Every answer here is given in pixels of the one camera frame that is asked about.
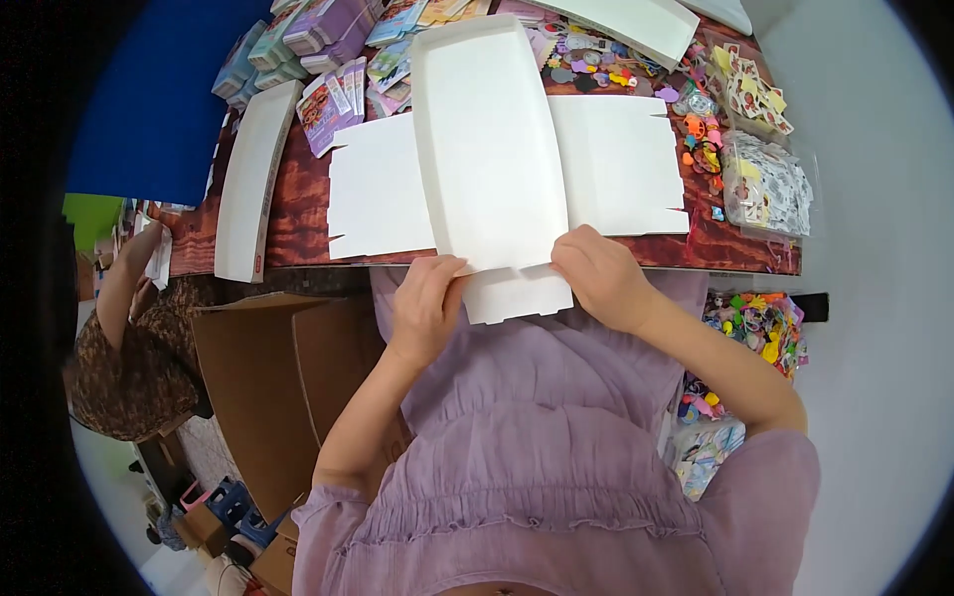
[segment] brown cardboard box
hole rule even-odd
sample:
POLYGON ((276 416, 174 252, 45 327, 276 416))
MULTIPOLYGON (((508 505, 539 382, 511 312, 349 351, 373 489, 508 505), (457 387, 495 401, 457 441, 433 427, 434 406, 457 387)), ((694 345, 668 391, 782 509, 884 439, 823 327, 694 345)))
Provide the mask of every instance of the brown cardboard box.
POLYGON ((252 563, 250 571, 272 596, 291 596, 298 543, 279 534, 252 563))
POLYGON ((173 527, 189 548, 204 550, 209 558, 222 554, 229 533, 205 503, 198 504, 182 518, 173 518, 173 527))
MULTIPOLYGON (((368 494, 376 495, 387 467, 396 462, 410 444, 410 432, 404 423, 401 412, 388 426, 384 434, 381 457, 376 462, 369 479, 368 494)), ((301 506, 308 495, 302 494, 295 500, 293 508, 301 506)), ((252 574, 262 582, 272 596, 291 596, 292 571, 295 568, 295 551, 298 547, 299 529, 291 516, 285 516, 278 527, 279 535, 268 548, 252 563, 252 574)))
POLYGON ((272 294, 205 310, 193 319, 202 377, 271 522, 311 487, 321 441, 384 349, 371 300, 272 294))

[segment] floor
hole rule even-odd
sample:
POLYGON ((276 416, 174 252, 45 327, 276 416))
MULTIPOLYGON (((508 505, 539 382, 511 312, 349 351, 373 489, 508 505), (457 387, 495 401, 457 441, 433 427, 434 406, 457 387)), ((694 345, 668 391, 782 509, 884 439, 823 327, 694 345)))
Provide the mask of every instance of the floor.
POLYGON ((204 490, 212 490, 225 476, 242 480, 215 416, 209 420, 193 416, 176 429, 176 434, 189 468, 204 490))

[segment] cartoon girl picture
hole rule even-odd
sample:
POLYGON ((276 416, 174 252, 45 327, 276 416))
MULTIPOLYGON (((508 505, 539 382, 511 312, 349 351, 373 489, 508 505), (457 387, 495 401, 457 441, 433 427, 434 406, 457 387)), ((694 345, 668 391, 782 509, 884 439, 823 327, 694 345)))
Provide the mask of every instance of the cartoon girl picture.
POLYGON ((280 25, 280 24, 281 24, 281 21, 283 21, 283 20, 285 20, 286 18, 288 18, 289 15, 291 15, 291 13, 294 12, 297 7, 298 7, 298 3, 292 3, 292 4, 290 4, 290 5, 288 6, 288 8, 286 8, 286 9, 283 10, 282 12, 279 12, 278 14, 276 14, 276 15, 275 15, 275 18, 272 19, 272 22, 269 23, 269 24, 268 24, 268 27, 265 28, 265 32, 269 32, 269 31, 271 31, 272 29, 274 29, 275 27, 277 27, 278 25, 280 25))
POLYGON ((745 92, 742 96, 742 100, 745 101, 745 110, 747 112, 757 111, 756 99, 750 92, 745 92))
POLYGON ((318 87, 308 96, 308 100, 301 104, 301 125, 306 133, 321 122, 321 114, 326 105, 328 105, 328 88, 324 85, 318 87))
POLYGON ((398 14, 413 7, 417 3, 418 0, 392 0, 391 4, 387 5, 387 9, 384 10, 384 14, 381 15, 381 19, 379 20, 386 21, 388 19, 393 19, 398 14))

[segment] wooden table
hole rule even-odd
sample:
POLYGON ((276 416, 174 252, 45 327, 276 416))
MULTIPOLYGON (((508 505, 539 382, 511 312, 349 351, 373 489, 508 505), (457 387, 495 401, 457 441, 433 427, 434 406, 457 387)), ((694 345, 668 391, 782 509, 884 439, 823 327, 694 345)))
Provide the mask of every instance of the wooden table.
MULTIPOLYGON (((702 29, 711 29, 757 49, 754 38, 743 37, 736 31, 706 17, 700 18, 701 23, 696 35, 699 40, 704 42, 702 29)), ((374 50, 366 49, 365 54, 370 59, 374 55, 374 50)), ((653 82, 653 85, 660 87, 665 78, 665 74, 661 75, 653 82)), ((550 95, 581 94, 572 83, 557 84, 549 77, 546 77, 544 87, 550 95)), ((626 92, 616 84, 593 91, 593 93, 619 94, 626 92)), ((370 106, 367 108, 368 118, 373 118, 374 114, 370 106)), ((680 133, 675 125, 676 120, 680 118, 672 111, 669 116, 676 137, 681 143, 685 135, 680 133)), ((235 142, 232 124, 237 118, 238 114, 230 111, 228 123, 219 134, 218 154, 213 160, 212 186, 201 206, 181 216, 160 215, 155 205, 152 207, 152 215, 159 216, 172 229, 174 238, 170 264, 172 276, 211 273, 214 269, 218 206, 229 156, 235 142)), ((606 134, 612 134, 612 131, 607 131, 606 134)), ((285 142, 275 182, 266 240, 266 267, 405 264, 410 263, 415 257, 436 254, 435 251, 430 250, 331 260, 328 256, 326 219, 330 189, 328 166, 331 164, 331 156, 332 154, 327 154, 321 159, 316 159, 311 155, 304 131, 295 120, 285 142)), ((690 166, 680 162, 679 169, 685 186, 684 203, 686 211, 690 214, 691 232, 688 235, 616 238, 633 251, 640 263, 649 267, 801 274, 801 252, 798 247, 792 248, 791 252, 786 252, 778 245, 773 247, 763 240, 744 237, 739 228, 728 221, 713 220, 712 207, 722 206, 722 196, 710 195, 708 182, 702 175, 693 172, 690 166)))

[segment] ruffled purple dress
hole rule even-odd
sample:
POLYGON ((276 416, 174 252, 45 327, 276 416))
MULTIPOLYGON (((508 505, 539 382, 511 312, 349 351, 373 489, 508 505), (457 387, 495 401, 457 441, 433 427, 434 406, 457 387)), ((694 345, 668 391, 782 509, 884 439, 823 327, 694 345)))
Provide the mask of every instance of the ruffled purple dress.
MULTIPOLYGON (((406 269, 375 268, 390 339, 406 269)), ((647 272, 700 316, 707 276, 647 272)), ((656 454, 683 368, 579 308, 461 320, 402 404, 417 435, 373 504, 318 485, 293 593, 439 594, 508 582, 553 594, 786 594, 819 490, 796 431, 744 443, 694 504, 656 454)))

